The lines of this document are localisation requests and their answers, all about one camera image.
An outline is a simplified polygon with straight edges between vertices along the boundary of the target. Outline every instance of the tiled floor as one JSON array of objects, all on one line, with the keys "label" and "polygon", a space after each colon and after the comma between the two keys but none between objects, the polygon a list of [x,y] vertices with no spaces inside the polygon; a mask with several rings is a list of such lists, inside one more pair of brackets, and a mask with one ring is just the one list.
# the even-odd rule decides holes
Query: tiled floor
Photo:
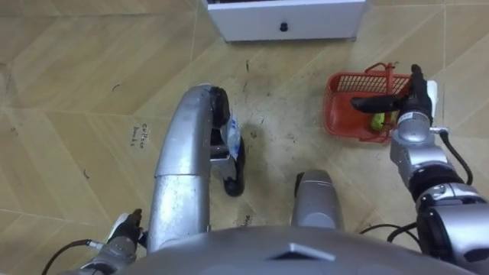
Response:
[{"label": "tiled floor", "polygon": [[[439,82],[436,122],[489,196],[489,2],[372,2],[355,43],[244,44],[225,43],[194,0],[0,2],[0,272],[37,273],[65,243],[102,239],[119,213],[147,212],[167,124],[198,83],[228,91],[248,156],[242,197],[211,185],[215,229],[247,215],[287,224],[295,175],[312,168],[331,173],[347,230],[414,219],[388,146],[322,129],[326,80],[378,61],[398,73],[418,63]],[[149,141],[132,147],[143,124]],[[68,251],[53,269],[88,256]]]}]

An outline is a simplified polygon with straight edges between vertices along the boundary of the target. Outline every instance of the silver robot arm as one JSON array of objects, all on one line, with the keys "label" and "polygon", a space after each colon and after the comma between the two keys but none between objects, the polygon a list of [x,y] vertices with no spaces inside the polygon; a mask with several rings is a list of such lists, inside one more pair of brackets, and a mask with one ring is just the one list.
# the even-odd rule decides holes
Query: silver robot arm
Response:
[{"label": "silver robot arm", "polygon": [[[403,98],[394,95],[353,99],[363,112],[400,111],[393,132],[390,159],[416,203],[421,251],[479,274],[489,273],[489,205],[471,186],[467,164],[448,140],[448,129],[433,128],[434,100],[421,69],[413,65],[412,85]],[[444,150],[435,144],[439,134],[468,172],[458,176]]]},{"label": "silver robot arm", "polygon": [[[98,248],[99,253],[79,270],[62,274],[117,273],[135,262],[138,244],[153,253],[172,241],[210,231],[211,166],[219,168],[228,195],[240,196],[244,191],[245,146],[241,137],[234,148],[228,140],[235,123],[224,89],[201,85],[188,90],[176,108],[161,149],[149,230],[139,226],[140,209],[121,215],[107,244],[86,244]],[[238,154],[231,154],[236,147]]]}]

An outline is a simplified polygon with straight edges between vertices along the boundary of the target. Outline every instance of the red plastic basket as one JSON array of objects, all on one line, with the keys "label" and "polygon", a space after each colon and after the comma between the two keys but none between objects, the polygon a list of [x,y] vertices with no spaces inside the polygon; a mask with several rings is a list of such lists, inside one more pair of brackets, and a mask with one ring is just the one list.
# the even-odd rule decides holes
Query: red plastic basket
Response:
[{"label": "red plastic basket", "polygon": [[[379,66],[384,70],[375,70]],[[395,125],[384,123],[380,131],[371,129],[374,115],[353,109],[350,100],[354,97],[406,94],[410,76],[395,75],[393,69],[392,63],[377,63],[364,73],[336,73],[329,78],[323,106],[325,129],[332,135],[360,141],[382,143],[389,140]],[[390,113],[385,114],[384,121],[391,121]]]}]

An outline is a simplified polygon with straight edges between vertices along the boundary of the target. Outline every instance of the white cabinet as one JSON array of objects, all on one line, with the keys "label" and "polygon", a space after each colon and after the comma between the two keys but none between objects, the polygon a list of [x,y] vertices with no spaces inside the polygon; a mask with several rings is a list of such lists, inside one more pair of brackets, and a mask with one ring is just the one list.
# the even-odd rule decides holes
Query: white cabinet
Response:
[{"label": "white cabinet", "polygon": [[356,37],[367,0],[202,0],[226,41]]}]

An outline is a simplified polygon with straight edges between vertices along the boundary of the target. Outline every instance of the black wire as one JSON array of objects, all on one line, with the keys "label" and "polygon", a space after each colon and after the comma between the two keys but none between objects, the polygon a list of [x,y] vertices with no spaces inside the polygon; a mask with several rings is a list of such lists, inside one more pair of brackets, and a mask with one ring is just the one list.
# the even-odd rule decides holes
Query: black wire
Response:
[{"label": "black wire", "polygon": [[392,242],[399,234],[408,232],[409,230],[414,229],[414,228],[416,228],[416,223],[415,222],[410,223],[408,225],[401,226],[401,227],[399,227],[398,229],[392,231],[392,233],[389,234],[389,236],[387,237],[387,241],[388,242]]},{"label": "black wire", "polygon": [[467,165],[465,160],[461,157],[461,155],[457,152],[457,150],[450,143],[449,133],[447,131],[442,131],[440,133],[440,137],[442,138],[442,141],[445,144],[445,146],[449,149],[450,153],[452,153],[453,157],[455,157],[455,159],[457,159],[457,161],[461,164],[461,166],[464,168],[465,172],[467,173],[467,182],[465,182],[465,184],[472,185],[472,181],[474,180],[474,176],[472,176],[471,168]]},{"label": "black wire", "polygon": [[92,240],[86,239],[86,240],[72,241],[69,244],[63,246],[61,249],[58,250],[58,252],[56,252],[51,257],[51,259],[49,259],[49,261],[47,262],[46,266],[44,267],[43,273],[41,275],[47,275],[47,271],[50,269],[54,260],[56,260],[56,258],[58,258],[58,256],[60,256],[64,251],[67,251],[68,249],[74,248],[77,246],[88,246],[90,244],[90,241],[92,241]]},{"label": "black wire", "polygon": [[[377,229],[377,228],[385,228],[385,227],[388,227],[388,228],[396,228],[396,229],[401,228],[399,225],[392,225],[392,224],[372,225],[371,227],[368,227],[368,228],[360,231],[359,234],[365,234],[365,233],[367,233],[369,231],[372,231],[374,229]],[[417,236],[415,236],[413,233],[411,233],[409,231],[405,231],[404,233],[408,234],[419,245],[419,239],[418,239]]]}]

